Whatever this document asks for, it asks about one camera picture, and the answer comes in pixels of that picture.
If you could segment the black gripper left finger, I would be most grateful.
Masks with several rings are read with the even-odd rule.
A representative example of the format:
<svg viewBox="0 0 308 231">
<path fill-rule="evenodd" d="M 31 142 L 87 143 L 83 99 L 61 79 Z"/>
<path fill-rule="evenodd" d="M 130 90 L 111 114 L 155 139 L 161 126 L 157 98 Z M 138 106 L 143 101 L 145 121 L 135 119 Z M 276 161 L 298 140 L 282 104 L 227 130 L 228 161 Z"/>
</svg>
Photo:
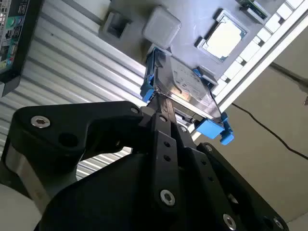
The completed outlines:
<svg viewBox="0 0 308 231">
<path fill-rule="evenodd" d="M 9 169 L 41 213 L 65 188 L 131 154 L 171 154 L 167 115 L 128 101 L 24 107 L 9 130 Z"/>
</svg>

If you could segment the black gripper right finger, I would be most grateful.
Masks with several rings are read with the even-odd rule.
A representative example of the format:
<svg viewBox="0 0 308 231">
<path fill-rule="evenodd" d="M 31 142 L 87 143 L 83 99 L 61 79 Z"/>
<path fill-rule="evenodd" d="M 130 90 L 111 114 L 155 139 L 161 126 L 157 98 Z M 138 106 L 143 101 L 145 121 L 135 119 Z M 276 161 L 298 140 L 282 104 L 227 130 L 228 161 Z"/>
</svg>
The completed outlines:
<svg viewBox="0 0 308 231">
<path fill-rule="evenodd" d="M 287 231 L 283 218 L 209 143 L 171 125 L 191 231 Z"/>
</svg>

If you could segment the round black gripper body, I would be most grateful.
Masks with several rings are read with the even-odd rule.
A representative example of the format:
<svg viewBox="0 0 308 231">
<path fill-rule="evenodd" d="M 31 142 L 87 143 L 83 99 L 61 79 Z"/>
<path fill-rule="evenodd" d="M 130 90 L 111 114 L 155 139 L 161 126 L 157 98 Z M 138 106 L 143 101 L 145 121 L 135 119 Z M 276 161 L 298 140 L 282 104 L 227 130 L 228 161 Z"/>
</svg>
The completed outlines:
<svg viewBox="0 0 308 231">
<path fill-rule="evenodd" d="M 190 231 L 178 156 L 131 154 L 70 185 L 42 231 Z"/>
</svg>

